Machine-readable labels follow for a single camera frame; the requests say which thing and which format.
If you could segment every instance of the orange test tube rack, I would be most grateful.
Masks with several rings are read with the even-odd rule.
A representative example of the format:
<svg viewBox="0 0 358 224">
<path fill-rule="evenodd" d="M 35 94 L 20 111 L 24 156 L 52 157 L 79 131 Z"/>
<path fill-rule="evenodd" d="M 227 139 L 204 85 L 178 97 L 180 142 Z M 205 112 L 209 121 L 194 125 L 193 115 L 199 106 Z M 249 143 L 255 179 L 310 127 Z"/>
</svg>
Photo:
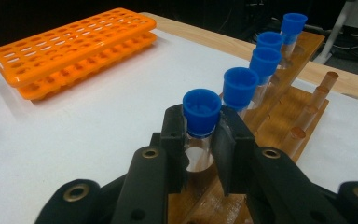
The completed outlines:
<svg viewBox="0 0 358 224">
<path fill-rule="evenodd" d="M 0 73 L 27 100 L 41 100 L 150 46 L 156 22 L 124 8 L 0 47 Z"/>
</svg>

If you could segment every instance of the wooden table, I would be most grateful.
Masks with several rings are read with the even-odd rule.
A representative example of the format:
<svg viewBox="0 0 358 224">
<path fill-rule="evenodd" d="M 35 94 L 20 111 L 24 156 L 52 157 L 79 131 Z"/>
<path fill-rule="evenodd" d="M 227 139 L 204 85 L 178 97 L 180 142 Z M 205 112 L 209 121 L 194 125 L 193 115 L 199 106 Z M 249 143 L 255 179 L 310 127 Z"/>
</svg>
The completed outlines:
<svg viewBox="0 0 358 224">
<path fill-rule="evenodd" d="M 248 61 L 252 57 L 252 50 L 255 48 L 254 44 L 153 14 L 143 14 L 156 20 L 158 29 L 161 31 L 181 36 L 182 38 L 221 50 Z M 312 46 L 318 46 L 318 44 L 322 43 L 322 37 L 320 36 L 312 34 L 305 34 L 304 36 L 306 36 L 307 41 Z M 334 71 L 339 74 L 339 79 L 333 91 L 358 98 L 358 75 L 313 62 L 304 62 L 302 66 L 304 66 L 304 69 L 298 75 L 300 79 L 319 85 L 327 72 Z M 215 176 L 214 169 L 209 172 L 212 173 L 211 176 Z M 230 195 L 224 197 L 218 182 L 218 179 L 215 177 L 208 178 L 203 176 L 200 179 L 198 176 L 198 179 L 195 179 L 194 183 L 190 183 L 190 187 L 182 194 L 170 195 L 169 223 L 243 223 L 245 220 L 249 221 L 249 213 L 244 196 Z"/>
<path fill-rule="evenodd" d="M 250 60 L 252 57 L 252 50 L 255 48 L 254 44 L 206 31 L 178 21 L 172 21 L 150 13 L 143 14 L 156 20 L 157 27 L 161 31 L 181 36 L 182 38 L 213 49 L 221 50 L 246 60 Z M 323 64 L 308 62 L 298 77 L 317 85 L 328 71 L 339 73 L 339 79 L 333 87 L 333 91 L 358 98 L 358 75 L 353 73 L 345 72 Z"/>
</svg>

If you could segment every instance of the blue cap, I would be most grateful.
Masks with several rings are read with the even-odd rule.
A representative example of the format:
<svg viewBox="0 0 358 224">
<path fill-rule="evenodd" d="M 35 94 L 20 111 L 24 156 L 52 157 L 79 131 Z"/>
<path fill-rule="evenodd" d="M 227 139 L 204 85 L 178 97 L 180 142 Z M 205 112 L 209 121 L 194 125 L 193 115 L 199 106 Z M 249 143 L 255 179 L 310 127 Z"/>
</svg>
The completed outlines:
<svg viewBox="0 0 358 224">
<path fill-rule="evenodd" d="M 254 49 L 249 68 L 257 72 L 259 86 L 269 81 L 269 77 L 275 73 L 281 58 L 281 53 L 276 49 L 263 47 Z"/>
<path fill-rule="evenodd" d="M 244 109 L 252 100 L 255 87 L 258 85 L 258 74 L 244 67 L 230 68 L 225 72 L 223 100 L 236 111 Z"/>
<path fill-rule="evenodd" d="M 307 19 L 307 16 L 299 13 L 284 14 L 281 31 L 288 35 L 298 35 L 304 29 Z"/>
<path fill-rule="evenodd" d="M 183 97 L 183 115 L 187 119 L 187 132 L 198 138 L 210 135 L 219 120 L 222 101 L 213 91 L 195 89 Z"/>
<path fill-rule="evenodd" d="M 264 32 L 257 37 L 256 47 L 266 47 L 276 50 L 281 50 L 283 43 L 283 36 L 276 32 Z"/>
</svg>

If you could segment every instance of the test tube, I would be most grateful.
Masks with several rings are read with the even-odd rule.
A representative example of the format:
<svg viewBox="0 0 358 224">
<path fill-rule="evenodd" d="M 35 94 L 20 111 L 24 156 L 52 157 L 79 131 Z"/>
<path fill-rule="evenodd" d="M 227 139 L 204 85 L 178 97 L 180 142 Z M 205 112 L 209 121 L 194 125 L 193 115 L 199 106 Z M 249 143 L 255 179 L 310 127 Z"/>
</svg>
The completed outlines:
<svg viewBox="0 0 358 224">
<path fill-rule="evenodd" d="M 284 59 L 288 60 L 292 56 L 298 35 L 301 34 L 307 19 L 307 16 L 299 13 L 287 13 L 283 15 L 281 25 L 281 35 L 283 37 L 281 53 Z"/>
<path fill-rule="evenodd" d="M 219 120 L 222 102 L 213 91 L 195 89 L 183 98 L 183 115 L 186 121 L 184 150 L 190 164 L 189 172 L 201 172 L 213 163 L 211 138 Z"/>
<path fill-rule="evenodd" d="M 256 47 L 265 47 L 265 48 L 271 48 L 276 49 L 277 51 L 281 50 L 283 43 L 283 36 L 276 32 L 267 31 L 264 33 L 261 33 L 257 37 L 257 43 Z"/>
<path fill-rule="evenodd" d="M 258 74 L 244 67 L 230 68 L 225 72 L 223 85 L 223 105 L 237 111 L 241 119 L 255 93 Z"/>
<path fill-rule="evenodd" d="M 253 51 L 249 68 L 258 74 L 258 84 L 250 108 L 254 109 L 261 105 L 266 94 L 271 76 L 275 73 L 282 55 L 276 49 L 265 47 L 256 48 Z"/>
<path fill-rule="evenodd" d="M 318 86 L 310 98 L 309 105 L 314 105 L 316 106 L 316 108 L 319 109 L 321 105 L 324 103 L 324 100 L 326 99 L 329 92 L 330 90 L 327 89 L 326 87 Z"/>
<path fill-rule="evenodd" d="M 318 114 L 318 108 L 315 105 L 306 105 L 298 116 L 295 126 L 306 131 Z"/>
<path fill-rule="evenodd" d="M 326 87 L 328 90 L 331 90 L 331 88 L 336 83 L 338 77 L 339 75 L 335 72 L 327 72 L 320 86 Z"/>
<path fill-rule="evenodd" d="M 299 127 L 293 127 L 282 142 L 282 150 L 293 158 L 306 137 L 305 132 Z"/>
</svg>

